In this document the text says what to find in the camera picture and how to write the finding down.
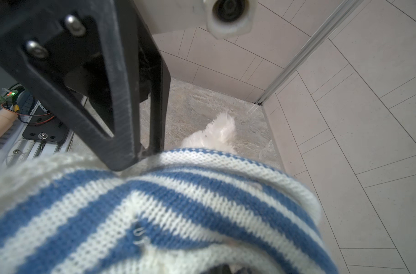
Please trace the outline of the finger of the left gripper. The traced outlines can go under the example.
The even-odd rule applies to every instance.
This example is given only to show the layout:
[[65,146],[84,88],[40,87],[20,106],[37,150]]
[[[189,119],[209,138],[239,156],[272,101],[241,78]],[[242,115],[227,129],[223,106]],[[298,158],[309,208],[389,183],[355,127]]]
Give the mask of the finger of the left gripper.
[[140,147],[133,1],[18,1],[0,9],[0,67],[111,170]]
[[[164,150],[166,113],[168,107],[171,76],[165,60],[153,41],[153,37],[138,10],[132,11],[134,35],[132,57],[134,59],[135,84],[134,105],[136,131],[133,134],[132,157],[144,158]],[[140,142],[139,104],[150,99],[149,145],[143,148]]]

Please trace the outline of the white teddy bear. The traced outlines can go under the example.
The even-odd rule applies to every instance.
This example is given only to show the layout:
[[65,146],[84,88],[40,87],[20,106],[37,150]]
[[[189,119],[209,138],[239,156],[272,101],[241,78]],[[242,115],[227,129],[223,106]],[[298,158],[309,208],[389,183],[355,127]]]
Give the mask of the white teddy bear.
[[180,148],[205,148],[236,154],[235,119],[228,113],[220,113],[203,130],[196,131],[186,137]]

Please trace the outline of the blue white striped sweater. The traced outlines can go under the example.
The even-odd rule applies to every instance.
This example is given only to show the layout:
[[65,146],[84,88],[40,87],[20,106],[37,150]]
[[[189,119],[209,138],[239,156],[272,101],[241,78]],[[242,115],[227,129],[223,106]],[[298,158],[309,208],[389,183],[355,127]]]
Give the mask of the blue white striped sweater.
[[335,274],[321,216],[306,186],[234,154],[118,173],[58,153],[0,172],[0,274]]

